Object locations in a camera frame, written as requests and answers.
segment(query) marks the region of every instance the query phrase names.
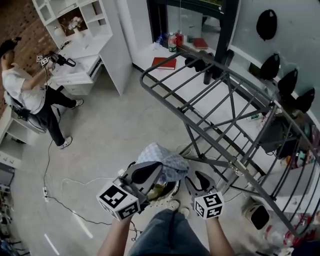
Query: shoe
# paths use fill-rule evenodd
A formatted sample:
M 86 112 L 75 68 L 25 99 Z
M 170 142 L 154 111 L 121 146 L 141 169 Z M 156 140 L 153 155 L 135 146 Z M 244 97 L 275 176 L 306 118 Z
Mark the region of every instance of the shoe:
M 190 210 L 188 209 L 188 207 L 182 207 L 179 209 L 179 213 L 183 214 L 184 217 L 187 219 L 190 213 Z
M 62 150 L 64 149 L 65 147 L 68 147 L 72 142 L 72 137 L 69 136 L 69 137 L 66 137 L 65 140 L 64 140 L 64 143 L 60 146 L 58 146 L 58 149 Z
M 176 211 L 180 207 L 180 203 L 177 200 L 170 200 L 167 203 L 166 209 L 171 210 L 171 211 Z
M 73 109 L 75 109 L 76 107 L 81 106 L 84 102 L 85 102 L 85 101 L 84 101 L 83 99 L 76 99 L 76 100 L 75 100 L 75 106 L 72 107 L 71 109 L 73 110 Z

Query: person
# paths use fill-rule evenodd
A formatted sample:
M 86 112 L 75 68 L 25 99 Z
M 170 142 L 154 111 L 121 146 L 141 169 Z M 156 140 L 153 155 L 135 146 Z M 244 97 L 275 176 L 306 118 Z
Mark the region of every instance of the person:
M 31 114 L 39 119 L 48 129 L 57 147 L 63 149 L 70 145 L 72 137 L 63 137 L 51 105 L 58 104 L 74 109 L 81 106 L 84 100 L 72 100 L 61 92 L 49 86 L 44 86 L 48 78 L 49 69 L 53 67 L 51 61 L 35 76 L 29 75 L 15 64 L 14 48 L 16 45 L 16 42 L 6 40 L 0 46 L 3 87 L 24 109 L 29 110 Z
M 205 221 L 209 250 L 202 245 L 193 232 L 187 217 L 189 209 L 180 208 L 177 200 L 168 202 L 165 210 L 157 213 L 149 222 L 129 251 L 130 256 L 234 256 L 217 218 Z M 125 253 L 132 216 L 114 220 L 98 256 L 123 256 Z

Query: red notebook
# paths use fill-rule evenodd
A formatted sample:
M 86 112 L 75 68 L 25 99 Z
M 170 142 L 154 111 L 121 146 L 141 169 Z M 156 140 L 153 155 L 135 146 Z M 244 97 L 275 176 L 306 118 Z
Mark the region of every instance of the red notebook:
M 193 39 L 193 45 L 197 49 L 208 49 L 208 45 L 203 38 Z
M 154 57 L 153 62 L 152 62 L 152 67 L 158 65 L 160 62 L 163 62 L 166 59 L 167 58 L 163 58 L 163 57 Z M 177 64 L 177 59 L 173 58 L 173 59 L 169 60 L 168 62 L 162 64 L 161 66 L 158 66 L 157 69 L 175 70 L 176 64 Z

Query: blue patterned cloth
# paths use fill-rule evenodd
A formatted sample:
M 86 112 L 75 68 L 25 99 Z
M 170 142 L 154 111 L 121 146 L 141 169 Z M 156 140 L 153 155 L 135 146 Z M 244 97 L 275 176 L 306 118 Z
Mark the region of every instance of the blue patterned cloth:
M 176 182 L 188 174 L 189 163 L 177 152 L 171 152 L 168 149 L 153 142 L 147 146 L 139 155 L 136 163 L 149 161 L 158 161 L 163 164 L 160 182 Z

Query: cloth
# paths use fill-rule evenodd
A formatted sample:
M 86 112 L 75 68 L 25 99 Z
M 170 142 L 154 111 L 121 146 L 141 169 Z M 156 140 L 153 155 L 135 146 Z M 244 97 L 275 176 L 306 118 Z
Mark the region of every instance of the cloth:
M 57 146 L 61 146 L 65 142 L 65 138 L 61 134 L 57 118 L 51 108 L 52 104 L 58 104 L 67 108 L 76 106 L 76 101 L 69 99 L 63 93 L 47 87 L 46 98 L 41 110 L 35 114 L 42 124 L 48 129 L 52 139 Z
M 46 91 L 44 86 L 36 86 L 32 90 L 21 91 L 25 80 L 32 78 L 17 64 L 14 67 L 2 71 L 2 84 L 5 90 L 20 102 L 32 114 L 38 113 L 45 104 Z
M 183 214 L 165 209 L 157 213 L 133 244 L 128 255 L 175 254 L 209 256 Z
M 163 164 L 162 174 L 159 182 L 176 182 L 188 174 L 189 163 L 177 152 L 153 142 L 147 146 L 139 155 L 136 163 L 140 164 L 148 161 L 158 161 Z

